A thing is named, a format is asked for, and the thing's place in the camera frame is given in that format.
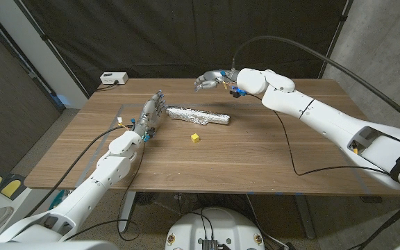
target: black backdrop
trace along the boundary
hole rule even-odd
[[[235,49],[257,35],[277,35],[325,54],[345,0],[22,0],[92,94],[103,72],[131,78],[196,78],[229,69]],[[259,41],[236,68],[317,78],[322,62],[290,45]]]

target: foil-wrapped object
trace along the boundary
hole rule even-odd
[[[206,125],[208,122],[216,124],[228,124],[229,115],[223,115],[210,111],[193,110],[182,107],[168,107],[166,113],[172,119],[180,119],[187,122],[194,122],[201,125]]]

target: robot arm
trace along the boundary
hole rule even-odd
[[[161,91],[146,102],[131,131],[109,144],[97,168],[56,208],[18,221],[0,235],[3,242],[62,242],[78,232],[106,191],[124,178],[136,159],[136,149],[153,135],[152,126],[165,108]]]
[[[336,144],[354,164],[391,173],[392,177],[364,169],[382,184],[400,189],[400,128],[350,117],[295,90],[291,79],[272,70],[242,69],[233,72],[232,76],[225,71],[207,73],[196,80],[196,90],[213,88],[210,82],[215,81],[216,85],[234,85],[231,91],[265,92],[262,98],[265,107],[300,119]]]

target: table surface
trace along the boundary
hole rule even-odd
[[[295,79],[296,89],[359,119],[366,119],[333,80]],[[281,123],[259,100],[233,98],[227,90],[194,92],[194,79],[129,79],[109,91],[95,92],[50,150],[27,176],[30,188],[51,188],[82,150],[99,134],[116,126],[116,116],[129,121],[159,89],[169,105],[224,113],[228,125],[202,126],[167,115],[160,118],[156,137],[145,144],[141,166],[130,190],[148,192],[232,192],[313,195],[400,195],[360,169],[333,169],[297,176]],[[299,173],[347,165],[340,150],[297,118],[279,113],[290,139]],[[95,169],[119,129],[99,139],[79,160],[59,188],[75,188]],[[190,136],[201,138],[193,143]],[[142,148],[129,175],[112,188],[126,189],[140,165]]]

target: small yellow block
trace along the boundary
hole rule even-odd
[[[198,142],[200,137],[197,134],[191,135],[191,140],[193,143]]]

